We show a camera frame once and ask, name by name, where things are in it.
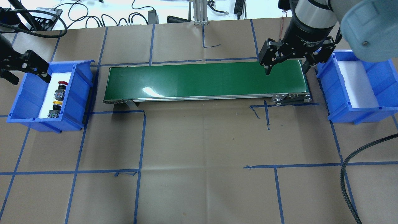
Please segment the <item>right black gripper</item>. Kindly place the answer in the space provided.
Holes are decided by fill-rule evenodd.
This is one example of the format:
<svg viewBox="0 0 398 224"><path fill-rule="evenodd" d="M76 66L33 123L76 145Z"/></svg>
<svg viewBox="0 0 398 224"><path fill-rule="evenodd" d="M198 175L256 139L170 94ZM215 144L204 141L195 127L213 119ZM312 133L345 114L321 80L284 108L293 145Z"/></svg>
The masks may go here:
<svg viewBox="0 0 398 224"><path fill-rule="evenodd" d="M287 55L290 58L305 57L303 74L318 63L327 62L336 47L333 37L328 37L333 27L315 28L299 19L291 19L282 41L268 38L259 52L259 63L265 74L270 75L272 68L283 62L282 56Z"/></svg>

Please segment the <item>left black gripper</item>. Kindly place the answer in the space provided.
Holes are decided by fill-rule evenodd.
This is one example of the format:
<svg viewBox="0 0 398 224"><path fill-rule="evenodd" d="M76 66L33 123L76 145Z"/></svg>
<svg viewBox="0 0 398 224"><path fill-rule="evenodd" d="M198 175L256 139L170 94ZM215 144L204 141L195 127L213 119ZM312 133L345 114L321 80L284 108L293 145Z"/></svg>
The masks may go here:
<svg viewBox="0 0 398 224"><path fill-rule="evenodd" d="M0 78L13 85L18 85L19 78L9 71L29 72L37 75L44 82L51 82L51 75L48 74L49 63L36 54L33 50L26 50L25 53L19 53L14 50L11 42L0 35Z"/></svg>

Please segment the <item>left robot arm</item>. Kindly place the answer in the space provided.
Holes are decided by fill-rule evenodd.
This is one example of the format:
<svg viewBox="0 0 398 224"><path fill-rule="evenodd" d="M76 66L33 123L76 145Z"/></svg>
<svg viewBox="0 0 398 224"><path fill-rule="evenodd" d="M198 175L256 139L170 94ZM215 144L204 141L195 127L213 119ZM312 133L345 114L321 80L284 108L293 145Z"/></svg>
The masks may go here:
<svg viewBox="0 0 398 224"><path fill-rule="evenodd" d="M1 27L6 28L6 32L19 31L28 34L31 29L21 23L17 14L22 14L35 31L43 31L44 23L38 21L38 17L32 16L22 4L14 5L15 9L1 8ZM48 74L49 63L37 55L33 50L27 50L21 54L14 50L12 43L1 35L0 50L1 78L4 78L13 85L17 85L19 78L11 71L21 71L32 73L41 78L44 82L50 83L51 75Z"/></svg>

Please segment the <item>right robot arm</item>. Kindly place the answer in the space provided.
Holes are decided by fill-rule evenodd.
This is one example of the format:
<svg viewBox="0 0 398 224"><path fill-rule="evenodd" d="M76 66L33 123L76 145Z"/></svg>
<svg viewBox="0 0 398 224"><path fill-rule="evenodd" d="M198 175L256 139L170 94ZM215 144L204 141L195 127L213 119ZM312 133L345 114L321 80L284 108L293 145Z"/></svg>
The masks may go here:
<svg viewBox="0 0 398 224"><path fill-rule="evenodd" d="M398 55L398 3L396 0L280 0L292 18L284 37L267 39L259 53L266 75L286 60L305 59L303 73L326 63L344 39L354 55L366 62L381 62Z"/></svg>

